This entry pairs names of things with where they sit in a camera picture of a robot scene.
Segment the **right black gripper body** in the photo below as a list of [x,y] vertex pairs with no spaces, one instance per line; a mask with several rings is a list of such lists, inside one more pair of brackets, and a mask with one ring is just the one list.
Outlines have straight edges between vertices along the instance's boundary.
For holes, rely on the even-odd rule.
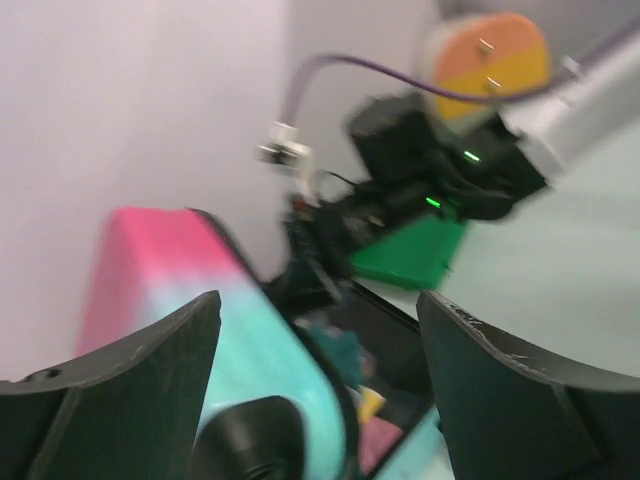
[[294,203],[289,270],[296,280],[350,280],[358,277],[353,254],[424,217],[497,221],[545,187],[498,115],[441,138],[421,97],[409,94],[364,105],[346,130],[369,177],[347,180],[347,194],[328,200],[321,185],[332,174],[316,170],[319,205]]

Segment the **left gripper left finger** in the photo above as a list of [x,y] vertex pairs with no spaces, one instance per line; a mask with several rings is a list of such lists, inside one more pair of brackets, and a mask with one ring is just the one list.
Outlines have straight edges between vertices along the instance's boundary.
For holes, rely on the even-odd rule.
[[220,307],[206,292],[116,342],[2,381],[2,478],[186,478]]

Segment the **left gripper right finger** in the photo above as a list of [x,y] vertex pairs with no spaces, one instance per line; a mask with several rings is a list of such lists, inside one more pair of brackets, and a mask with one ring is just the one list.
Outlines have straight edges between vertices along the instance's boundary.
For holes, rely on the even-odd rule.
[[417,314],[458,479],[636,479],[639,380],[553,353],[424,291]]

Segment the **pink cloth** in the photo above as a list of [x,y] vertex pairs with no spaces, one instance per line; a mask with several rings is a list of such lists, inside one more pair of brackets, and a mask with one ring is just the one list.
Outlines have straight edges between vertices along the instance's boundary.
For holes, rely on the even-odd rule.
[[398,426],[377,416],[364,423],[360,432],[358,455],[361,472],[371,473],[402,434],[403,430]]

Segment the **yellow towel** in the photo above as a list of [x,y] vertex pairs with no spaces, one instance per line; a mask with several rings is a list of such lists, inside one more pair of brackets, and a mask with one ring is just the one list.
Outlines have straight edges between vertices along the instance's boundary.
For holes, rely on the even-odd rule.
[[383,408],[386,398],[368,387],[362,387],[359,394],[358,420],[361,424],[365,424]]

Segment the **pink and teal kids suitcase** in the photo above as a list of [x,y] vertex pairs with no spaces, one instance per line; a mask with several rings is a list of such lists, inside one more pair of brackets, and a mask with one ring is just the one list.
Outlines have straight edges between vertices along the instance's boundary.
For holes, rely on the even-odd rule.
[[361,285],[279,303],[222,223],[124,207],[106,220],[84,355],[192,312],[194,479],[449,479],[414,317]]

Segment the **dark green shorts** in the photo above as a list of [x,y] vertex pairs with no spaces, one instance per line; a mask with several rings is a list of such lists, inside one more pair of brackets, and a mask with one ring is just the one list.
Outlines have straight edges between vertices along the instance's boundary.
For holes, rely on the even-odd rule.
[[365,383],[368,358],[356,332],[312,323],[307,333],[347,386],[358,388]]

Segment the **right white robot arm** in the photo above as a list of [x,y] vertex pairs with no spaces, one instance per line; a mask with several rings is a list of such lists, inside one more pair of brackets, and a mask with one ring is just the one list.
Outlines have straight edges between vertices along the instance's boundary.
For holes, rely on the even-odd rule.
[[[313,175],[299,174],[299,195],[285,223],[288,270],[347,280],[355,253],[419,218],[446,225],[505,218],[586,148],[638,114],[638,69],[637,55],[601,52],[567,61],[549,82],[498,95],[451,91],[407,77],[411,94],[377,99],[351,123],[368,181],[326,202]],[[469,134],[444,141],[424,119],[425,92],[498,105],[499,111]]]

